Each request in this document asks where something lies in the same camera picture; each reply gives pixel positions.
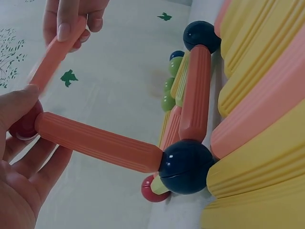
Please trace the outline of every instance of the green bird print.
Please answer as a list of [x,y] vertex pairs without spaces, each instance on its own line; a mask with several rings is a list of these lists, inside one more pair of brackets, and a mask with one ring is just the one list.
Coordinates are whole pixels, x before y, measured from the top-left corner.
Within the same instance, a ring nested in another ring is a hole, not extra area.
[[162,16],[158,16],[158,18],[161,18],[164,21],[169,21],[172,17],[170,15],[167,15],[167,13],[163,13]]
[[70,81],[78,81],[71,69],[65,72],[65,74],[61,77],[61,80],[65,82],[66,87],[69,87],[71,85]]

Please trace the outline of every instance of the hand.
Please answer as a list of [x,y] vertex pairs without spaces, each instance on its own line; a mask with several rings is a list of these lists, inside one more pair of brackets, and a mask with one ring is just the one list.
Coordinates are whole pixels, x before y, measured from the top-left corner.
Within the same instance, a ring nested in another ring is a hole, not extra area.
[[[87,18],[91,32],[100,31],[108,2],[109,0],[47,0],[43,17],[43,36],[46,44],[49,44],[56,35],[60,42],[67,40],[70,31],[76,25],[78,15]],[[74,44],[72,52],[78,50],[81,43],[87,41],[89,37],[90,32],[85,30]]]
[[0,96],[1,229],[34,229],[42,204],[72,154],[71,150],[59,146],[41,168],[56,145],[40,138],[21,160],[9,164],[30,141],[6,139],[6,132],[34,106],[38,96],[35,85]]

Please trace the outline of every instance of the navy blue ball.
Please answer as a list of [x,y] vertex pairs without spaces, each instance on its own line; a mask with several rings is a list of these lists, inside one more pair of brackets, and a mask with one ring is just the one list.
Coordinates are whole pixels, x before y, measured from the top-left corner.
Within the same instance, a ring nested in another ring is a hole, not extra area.
[[177,56],[181,56],[183,57],[184,56],[184,52],[183,51],[174,51],[171,56],[170,56],[170,61],[172,60],[172,58],[175,58]]
[[220,47],[221,43],[221,39],[214,32],[214,26],[206,21],[194,21],[189,24],[184,30],[183,41],[188,50],[202,44],[211,54]]
[[213,157],[204,145],[181,140],[164,151],[159,175],[170,191],[192,194],[206,187],[206,176],[213,164]]

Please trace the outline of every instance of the red ball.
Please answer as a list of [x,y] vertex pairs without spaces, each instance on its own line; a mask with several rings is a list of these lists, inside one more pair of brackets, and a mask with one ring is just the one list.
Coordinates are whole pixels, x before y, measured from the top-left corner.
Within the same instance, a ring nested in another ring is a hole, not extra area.
[[144,181],[142,182],[141,192],[144,198],[152,203],[158,203],[166,200],[170,196],[171,192],[168,191],[161,195],[157,195],[153,193],[151,189],[152,181],[153,181],[153,175],[150,175],[149,177],[145,178]]
[[10,135],[23,141],[34,138],[37,135],[35,130],[35,120],[36,117],[42,112],[43,108],[38,100],[25,116],[10,127]]

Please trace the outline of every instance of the fingernail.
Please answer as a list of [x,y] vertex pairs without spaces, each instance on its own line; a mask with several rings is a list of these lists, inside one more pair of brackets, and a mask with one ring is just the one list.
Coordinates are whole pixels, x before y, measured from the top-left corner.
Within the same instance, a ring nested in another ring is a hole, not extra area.
[[83,43],[83,42],[86,42],[88,39],[89,39],[90,35],[88,36],[84,36],[84,37],[81,37],[80,38],[80,41]]
[[64,42],[65,40],[67,40],[69,35],[70,35],[70,32],[71,32],[70,25],[68,23],[62,23],[58,27],[58,31],[57,31],[58,41],[59,42]]
[[93,25],[94,25],[95,28],[99,28],[101,26],[101,24],[102,24],[102,19],[95,19],[94,20]]
[[71,49],[71,51],[70,51],[70,52],[75,52],[75,51],[77,51],[77,50],[79,50],[79,49],[75,49],[75,48],[73,48],[73,49]]
[[31,94],[38,94],[39,93],[39,87],[35,84],[29,84],[25,87],[25,89],[27,92],[31,93]]

